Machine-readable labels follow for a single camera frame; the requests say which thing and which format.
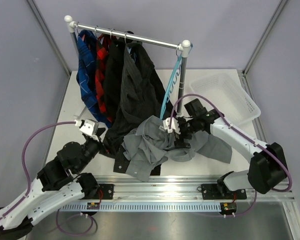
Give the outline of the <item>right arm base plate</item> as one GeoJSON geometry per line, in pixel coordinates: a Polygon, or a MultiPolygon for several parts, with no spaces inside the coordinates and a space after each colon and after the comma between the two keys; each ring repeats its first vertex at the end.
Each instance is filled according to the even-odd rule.
{"type": "Polygon", "coordinates": [[[216,183],[204,183],[197,188],[204,200],[246,200],[247,194],[244,189],[236,191],[225,190],[221,192],[216,183]]]}

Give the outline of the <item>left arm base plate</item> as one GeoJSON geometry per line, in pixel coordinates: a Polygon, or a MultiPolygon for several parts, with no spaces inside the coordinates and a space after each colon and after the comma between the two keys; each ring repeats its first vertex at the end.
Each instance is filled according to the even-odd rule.
{"type": "Polygon", "coordinates": [[[88,197],[87,200],[99,200],[100,198],[102,200],[112,200],[114,197],[114,187],[114,184],[102,183],[99,185],[97,192],[93,196],[88,197]]]}

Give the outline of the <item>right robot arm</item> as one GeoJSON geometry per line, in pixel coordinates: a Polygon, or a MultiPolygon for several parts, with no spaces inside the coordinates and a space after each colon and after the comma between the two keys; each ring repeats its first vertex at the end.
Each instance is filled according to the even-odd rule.
{"type": "Polygon", "coordinates": [[[248,162],[245,171],[230,171],[217,180],[216,190],[220,197],[229,198],[235,191],[253,189],[257,193],[266,194],[277,191],[276,186],[288,179],[289,191],[292,178],[289,174],[283,148],[276,142],[269,144],[255,139],[232,124],[217,108],[207,110],[199,99],[185,105],[189,119],[185,117],[169,117],[164,120],[169,133],[175,133],[175,145],[189,148],[186,139],[197,132],[206,132],[230,145],[248,162]]]}

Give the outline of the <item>teal hanger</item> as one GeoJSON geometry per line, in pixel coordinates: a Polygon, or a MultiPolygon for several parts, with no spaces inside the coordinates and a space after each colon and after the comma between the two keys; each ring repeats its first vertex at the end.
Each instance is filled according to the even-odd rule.
{"type": "Polygon", "coordinates": [[[167,84],[167,88],[162,100],[160,117],[159,117],[161,120],[164,119],[164,115],[167,110],[167,105],[170,101],[170,96],[174,91],[174,87],[178,81],[178,78],[179,78],[178,98],[182,97],[184,94],[187,60],[192,48],[193,48],[193,44],[189,40],[183,40],[182,43],[180,43],[176,49],[177,51],[181,51],[181,53],[180,55],[177,55],[177,61],[171,72],[167,84]]]}

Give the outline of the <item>grey shirt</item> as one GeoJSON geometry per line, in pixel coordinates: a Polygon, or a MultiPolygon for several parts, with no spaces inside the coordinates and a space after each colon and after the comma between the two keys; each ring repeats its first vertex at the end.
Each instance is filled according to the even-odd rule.
{"type": "Polygon", "coordinates": [[[225,141],[205,131],[198,131],[185,142],[190,148],[177,148],[176,137],[164,130],[163,121],[152,115],[137,128],[124,136],[121,144],[123,158],[128,161],[125,173],[142,182],[147,182],[151,171],[168,159],[175,162],[188,162],[196,153],[229,164],[232,147],[225,141]]]}

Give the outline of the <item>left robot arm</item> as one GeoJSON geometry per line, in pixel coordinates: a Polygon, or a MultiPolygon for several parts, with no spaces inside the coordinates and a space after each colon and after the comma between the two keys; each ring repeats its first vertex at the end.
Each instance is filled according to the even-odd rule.
{"type": "Polygon", "coordinates": [[[85,142],[68,142],[38,173],[17,199],[0,207],[0,240],[18,240],[51,213],[76,200],[103,199],[103,191],[92,173],[83,172],[104,149],[102,127],[85,142]]]}

